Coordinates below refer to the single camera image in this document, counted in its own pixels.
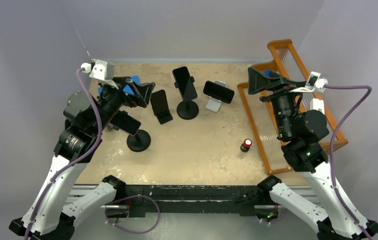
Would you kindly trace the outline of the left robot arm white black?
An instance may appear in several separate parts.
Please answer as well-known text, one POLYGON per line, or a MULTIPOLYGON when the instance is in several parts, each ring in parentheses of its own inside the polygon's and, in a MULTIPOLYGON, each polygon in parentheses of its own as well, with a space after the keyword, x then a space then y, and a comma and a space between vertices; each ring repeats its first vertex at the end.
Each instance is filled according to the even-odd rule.
POLYGON ((30 240, 68 240, 75 229, 102 205, 131 200, 126 183, 106 176, 91 192, 71 204, 66 200, 82 171, 101 143, 102 131, 111 123, 136 136, 140 122, 122 111, 123 106, 145 108, 155 83, 136 83, 115 77, 114 85, 102 84, 100 95, 73 93, 63 111, 65 128, 54 148, 48 175, 28 212, 13 219, 9 230, 30 240))

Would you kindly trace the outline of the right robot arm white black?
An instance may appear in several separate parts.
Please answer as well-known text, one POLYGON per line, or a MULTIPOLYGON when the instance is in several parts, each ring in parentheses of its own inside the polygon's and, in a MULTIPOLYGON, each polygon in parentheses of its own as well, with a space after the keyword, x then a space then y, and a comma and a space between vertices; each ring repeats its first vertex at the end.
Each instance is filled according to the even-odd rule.
POLYGON ((332 172, 332 154, 320 141, 329 135, 324 103, 313 99, 310 109, 300 112, 304 93, 322 93, 328 81, 311 72, 306 81, 293 81, 278 73, 248 68, 248 93, 270 91, 260 101, 271 103, 278 140, 289 166, 309 184, 320 204, 316 205, 292 191, 278 177, 269 176, 258 184, 258 199, 285 207, 317 234, 320 240, 361 240, 378 233, 378 223, 364 217, 353 205, 332 172))

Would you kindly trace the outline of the black round-base pole stand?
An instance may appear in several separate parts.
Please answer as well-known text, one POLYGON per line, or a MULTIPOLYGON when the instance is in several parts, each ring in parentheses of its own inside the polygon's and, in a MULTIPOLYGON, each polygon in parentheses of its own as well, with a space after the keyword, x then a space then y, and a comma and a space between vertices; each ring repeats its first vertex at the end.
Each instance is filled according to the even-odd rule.
POLYGON ((198 97, 195 86, 194 77, 190 76, 186 81, 185 89, 182 89, 178 82, 175 82, 175 87, 179 90, 182 101, 177 106, 177 114, 184 120, 194 119, 199 113, 198 105, 193 101, 198 97))

